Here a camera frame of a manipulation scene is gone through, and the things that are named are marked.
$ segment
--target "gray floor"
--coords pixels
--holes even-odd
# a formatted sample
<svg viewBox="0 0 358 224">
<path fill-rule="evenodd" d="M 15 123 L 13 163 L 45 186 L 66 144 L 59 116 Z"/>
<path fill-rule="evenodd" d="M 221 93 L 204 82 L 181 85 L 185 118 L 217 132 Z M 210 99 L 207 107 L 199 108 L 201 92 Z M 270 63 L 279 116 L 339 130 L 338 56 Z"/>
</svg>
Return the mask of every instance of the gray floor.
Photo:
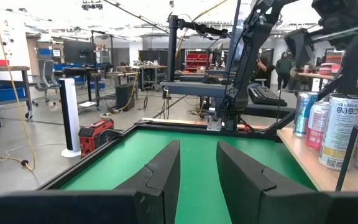
<svg viewBox="0 0 358 224">
<path fill-rule="evenodd" d="M 78 90 L 78 101 L 86 98 L 86 90 Z M 142 109 L 145 95 L 149 96 L 149 103 L 146 109 Z M 40 96 L 39 92 L 32 90 L 32 97 Z M 171 104 L 178 101 L 170 108 L 170 119 L 180 119 L 188 121 L 200 121 L 199 116 L 187 113 L 192 110 L 196 104 L 195 96 L 187 96 L 181 100 L 181 95 L 173 95 Z M 296 98 L 290 93 L 283 93 L 288 106 L 295 107 Z M 135 108 L 128 112 L 114 114 L 111 118 L 114 120 L 116 129 L 127 129 L 141 118 L 151 118 L 160 112 L 162 106 L 161 91 L 155 92 L 139 92 L 139 99 L 135 102 Z M 16 147 L 27 146 L 27 140 L 21 125 L 21 116 L 18 114 L 16 104 L 4 105 L 1 108 L 2 128 L 0 128 L 0 156 L 5 156 L 5 152 Z M 80 125 L 88 125 L 99 119 L 99 115 L 103 113 L 105 108 L 97 111 L 96 108 L 83 110 L 80 114 Z M 243 118 L 251 125 L 270 125 L 275 119 L 262 118 L 254 116 L 244 116 Z M 31 143 L 35 146 L 36 169 L 34 173 L 23 169 L 20 164 L 15 161 L 0 161 L 0 194 L 14 190 L 32 190 L 36 189 L 52 177 L 61 173 L 68 167 L 72 166 L 80 159 L 65 159 L 60 153 L 65 148 L 65 142 L 62 109 L 59 103 L 57 105 L 46 105 L 40 103 L 38 107 L 34 107 L 34 117 L 31 122 L 26 122 Z M 39 146 L 45 144 L 57 144 L 53 146 Z M 15 150 L 10 153 L 12 157 L 20 159 L 28 159 L 32 164 L 31 153 L 28 147 Z"/>
</svg>

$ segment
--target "black keyboard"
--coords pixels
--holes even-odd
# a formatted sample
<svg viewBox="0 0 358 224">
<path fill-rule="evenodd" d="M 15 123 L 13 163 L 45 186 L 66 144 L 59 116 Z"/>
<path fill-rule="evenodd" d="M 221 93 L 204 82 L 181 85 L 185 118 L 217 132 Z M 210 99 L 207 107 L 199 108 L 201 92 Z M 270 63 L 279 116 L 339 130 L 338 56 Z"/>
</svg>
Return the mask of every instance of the black keyboard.
<svg viewBox="0 0 358 224">
<path fill-rule="evenodd" d="M 267 87 L 252 88 L 248 90 L 248 93 L 255 104 L 287 106 L 287 102 L 280 100 L 278 96 Z"/>
</svg>

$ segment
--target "green table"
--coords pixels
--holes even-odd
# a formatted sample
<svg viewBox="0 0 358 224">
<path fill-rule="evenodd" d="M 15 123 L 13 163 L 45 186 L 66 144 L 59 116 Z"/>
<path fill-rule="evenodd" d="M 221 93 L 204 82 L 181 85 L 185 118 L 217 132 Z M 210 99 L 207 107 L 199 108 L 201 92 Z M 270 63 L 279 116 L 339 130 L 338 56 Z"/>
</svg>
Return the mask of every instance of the green table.
<svg viewBox="0 0 358 224">
<path fill-rule="evenodd" d="M 181 183 L 175 223 L 231 223 L 216 167 L 218 141 L 226 141 L 289 179 L 314 189 L 282 143 L 144 129 L 133 131 L 60 188 L 111 190 L 143 168 L 172 140 L 180 140 L 181 144 Z"/>
</svg>

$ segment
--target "blue can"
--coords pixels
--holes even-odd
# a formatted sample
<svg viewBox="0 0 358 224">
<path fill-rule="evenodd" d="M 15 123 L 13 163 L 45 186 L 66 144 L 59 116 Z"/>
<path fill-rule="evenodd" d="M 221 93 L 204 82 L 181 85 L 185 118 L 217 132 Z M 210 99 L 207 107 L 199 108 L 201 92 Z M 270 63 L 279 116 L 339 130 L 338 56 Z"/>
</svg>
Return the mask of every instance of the blue can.
<svg viewBox="0 0 358 224">
<path fill-rule="evenodd" d="M 299 137 L 306 136 L 309 122 L 310 109 L 318 99 L 317 93 L 299 93 L 296 102 L 293 134 Z"/>
</svg>

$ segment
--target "pink can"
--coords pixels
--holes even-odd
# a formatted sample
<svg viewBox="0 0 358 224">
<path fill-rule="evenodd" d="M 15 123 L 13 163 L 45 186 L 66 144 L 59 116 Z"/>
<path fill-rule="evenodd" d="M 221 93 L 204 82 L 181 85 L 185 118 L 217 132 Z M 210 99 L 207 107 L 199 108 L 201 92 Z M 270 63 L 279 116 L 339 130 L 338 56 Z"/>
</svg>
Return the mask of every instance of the pink can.
<svg viewBox="0 0 358 224">
<path fill-rule="evenodd" d="M 306 129 L 306 145 L 312 149 L 320 150 L 321 148 L 328 119 L 328 111 L 328 102 L 316 102 L 310 109 L 310 117 Z"/>
</svg>

